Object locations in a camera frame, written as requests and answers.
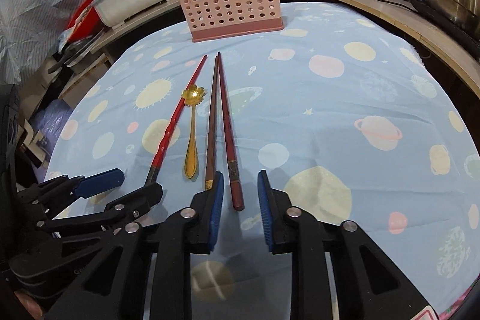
sticker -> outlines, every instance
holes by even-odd
[[[425,307],[417,316],[414,316],[412,320],[438,320],[431,306]]]

wooden countertop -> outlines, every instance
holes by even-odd
[[[420,17],[414,12],[409,12],[403,7],[387,4],[376,0],[337,0],[353,7],[366,11],[384,21],[396,26],[409,36],[413,37],[430,51],[443,60],[452,70],[471,88],[480,98],[480,64],[463,49],[447,33]],[[408,2],[394,0],[395,2],[410,5]],[[100,37],[92,48],[92,52],[101,50],[104,46],[114,42],[124,34],[145,24],[146,22],[166,14],[179,7],[178,0],[155,5],[116,29],[109,30]]]

silver bolt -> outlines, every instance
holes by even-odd
[[[353,221],[345,221],[343,223],[343,229],[349,232],[355,232],[359,226]]]
[[[299,208],[293,207],[293,208],[288,208],[288,209],[286,210],[286,213],[287,213],[290,217],[299,217],[299,216],[301,216],[302,210],[299,209]]]
[[[180,212],[180,215],[185,219],[191,219],[193,216],[195,216],[196,213],[197,212],[195,211],[195,209],[185,208],[185,209],[182,209],[182,211]]]
[[[138,225],[138,223],[128,223],[125,225],[125,231],[127,231],[129,234],[134,234],[139,228],[140,225]]]

gold spoon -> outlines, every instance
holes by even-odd
[[[185,100],[185,104],[191,106],[190,139],[188,141],[185,166],[183,168],[185,175],[189,179],[193,178],[198,167],[197,143],[195,141],[195,107],[203,101],[203,96],[205,94],[206,91],[203,87],[197,87],[194,84],[182,93],[182,98]]]

table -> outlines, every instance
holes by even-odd
[[[214,253],[192,257],[196,319],[288,319],[290,257],[267,252],[256,177],[318,219],[353,219],[437,312],[480,274],[480,157],[447,95],[415,50],[339,4],[283,4],[285,29],[192,43],[185,22],[129,48],[74,110],[48,178],[114,167],[124,184],[80,199],[64,216],[103,210],[143,185],[182,90],[203,54],[197,84],[210,90],[222,52],[245,210],[229,187]],[[162,221],[203,189],[210,97],[197,107],[200,172],[183,174],[188,108],[158,181],[166,195],[142,224]],[[217,169],[227,173],[222,121]]]
[[[447,33],[421,16],[411,13],[402,7],[378,2],[376,0],[337,1],[377,16],[425,45],[432,53],[452,68],[460,79],[480,98],[480,64]],[[408,5],[407,2],[394,1]],[[92,52],[104,51],[107,56],[110,56],[108,50],[109,45],[114,45],[116,40],[128,32],[131,32],[154,18],[165,15],[177,7],[179,7],[178,1],[172,0],[141,12],[124,25],[116,29],[111,29],[104,36],[100,37],[97,44],[92,48]]]

